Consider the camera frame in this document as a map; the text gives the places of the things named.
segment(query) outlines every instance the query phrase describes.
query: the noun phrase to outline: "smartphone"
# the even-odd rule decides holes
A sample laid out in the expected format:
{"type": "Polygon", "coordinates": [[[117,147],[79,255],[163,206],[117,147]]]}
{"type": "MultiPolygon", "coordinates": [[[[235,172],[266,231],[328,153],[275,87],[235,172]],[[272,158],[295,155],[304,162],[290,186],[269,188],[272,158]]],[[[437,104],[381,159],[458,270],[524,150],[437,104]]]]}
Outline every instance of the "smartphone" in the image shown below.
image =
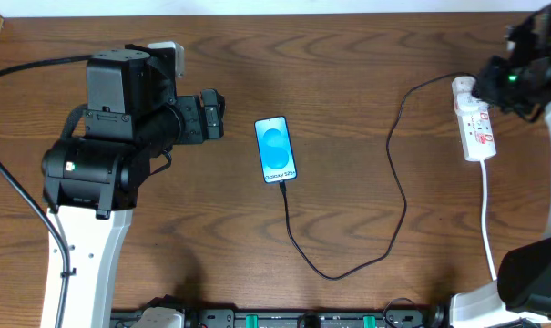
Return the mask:
{"type": "Polygon", "coordinates": [[[295,159],[285,117],[265,118],[255,122],[263,179],[267,183],[295,179],[295,159]]]}

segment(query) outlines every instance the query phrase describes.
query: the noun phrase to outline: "white backdrop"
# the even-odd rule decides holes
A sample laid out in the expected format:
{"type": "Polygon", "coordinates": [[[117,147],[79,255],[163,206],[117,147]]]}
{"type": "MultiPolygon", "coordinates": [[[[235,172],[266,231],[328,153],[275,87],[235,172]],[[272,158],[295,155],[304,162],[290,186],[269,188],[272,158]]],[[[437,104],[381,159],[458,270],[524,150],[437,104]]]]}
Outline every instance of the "white backdrop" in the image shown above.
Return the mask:
{"type": "Polygon", "coordinates": [[[535,11],[550,0],[0,0],[3,17],[535,11]]]}

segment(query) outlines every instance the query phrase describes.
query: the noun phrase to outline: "power strip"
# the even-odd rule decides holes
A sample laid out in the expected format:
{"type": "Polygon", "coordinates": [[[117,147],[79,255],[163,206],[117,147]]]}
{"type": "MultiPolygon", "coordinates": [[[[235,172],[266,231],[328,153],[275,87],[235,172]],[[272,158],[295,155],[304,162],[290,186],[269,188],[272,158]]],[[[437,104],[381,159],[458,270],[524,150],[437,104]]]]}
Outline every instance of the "power strip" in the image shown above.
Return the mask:
{"type": "Polygon", "coordinates": [[[480,161],[495,155],[494,133],[488,105],[472,96],[473,77],[458,77],[452,84],[454,108],[464,146],[465,160],[480,161]]]}

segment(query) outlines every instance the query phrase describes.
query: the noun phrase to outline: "blue circle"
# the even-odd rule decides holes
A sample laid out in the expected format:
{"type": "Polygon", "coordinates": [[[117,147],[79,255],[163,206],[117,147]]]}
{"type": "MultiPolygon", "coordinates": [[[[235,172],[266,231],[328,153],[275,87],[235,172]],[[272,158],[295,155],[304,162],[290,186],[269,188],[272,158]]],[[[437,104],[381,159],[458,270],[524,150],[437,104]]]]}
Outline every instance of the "blue circle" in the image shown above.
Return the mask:
{"type": "Polygon", "coordinates": [[[276,128],[269,129],[263,134],[265,142],[265,164],[272,169],[283,169],[289,163],[290,156],[283,148],[285,138],[276,128]]]}

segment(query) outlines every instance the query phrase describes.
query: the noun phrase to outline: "wood grain surface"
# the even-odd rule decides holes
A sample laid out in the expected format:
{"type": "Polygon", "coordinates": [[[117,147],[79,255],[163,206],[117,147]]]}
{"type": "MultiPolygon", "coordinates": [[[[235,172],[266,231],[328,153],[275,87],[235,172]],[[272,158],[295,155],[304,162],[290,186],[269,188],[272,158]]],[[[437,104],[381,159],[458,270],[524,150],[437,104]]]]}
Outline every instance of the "wood grain surface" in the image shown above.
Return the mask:
{"type": "MultiPolygon", "coordinates": [[[[386,260],[339,282],[312,272],[288,240],[281,194],[262,181],[253,122],[285,115],[299,177],[288,183],[298,243],[329,274],[384,253],[403,201],[385,153],[405,92],[503,55],[519,14],[174,16],[8,19],[0,69],[49,57],[175,40],[180,94],[227,99],[225,137],[175,147],[140,189],[119,261],[114,308],[173,294],[240,308],[382,308],[446,300],[489,280],[479,228],[479,165],[464,160],[451,80],[409,97],[391,144],[409,210],[386,260]]],[[[0,79],[0,159],[40,200],[40,162],[86,102],[84,64],[0,79]]],[[[491,112],[487,161],[495,261],[546,225],[544,122],[491,112]]],[[[0,177],[0,326],[38,326],[47,232],[0,177]]]]}

